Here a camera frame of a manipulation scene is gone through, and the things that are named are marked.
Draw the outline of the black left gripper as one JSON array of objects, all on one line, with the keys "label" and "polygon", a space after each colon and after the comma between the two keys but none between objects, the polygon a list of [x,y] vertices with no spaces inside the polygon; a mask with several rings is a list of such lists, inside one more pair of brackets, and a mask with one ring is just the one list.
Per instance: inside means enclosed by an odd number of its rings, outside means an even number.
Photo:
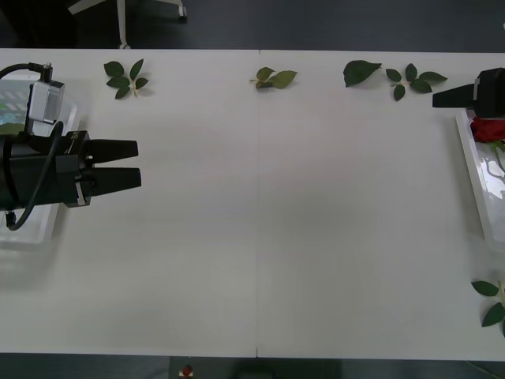
[{"label": "black left gripper", "polygon": [[[84,191],[84,171],[90,164],[107,163],[138,156],[136,141],[89,140],[87,131],[71,131],[62,137],[54,158],[56,204],[68,208],[88,206],[91,196]],[[141,187],[139,168],[93,169],[93,194],[105,195]]]}]

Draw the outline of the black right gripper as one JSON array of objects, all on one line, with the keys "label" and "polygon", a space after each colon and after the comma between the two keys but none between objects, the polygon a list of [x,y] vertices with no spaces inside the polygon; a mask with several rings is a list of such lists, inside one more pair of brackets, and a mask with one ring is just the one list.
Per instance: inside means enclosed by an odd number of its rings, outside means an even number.
[{"label": "black right gripper", "polygon": [[473,108],[479,118],[504,117],[504,68],[480,72],[474,84],[435,93],[434,108]]}]

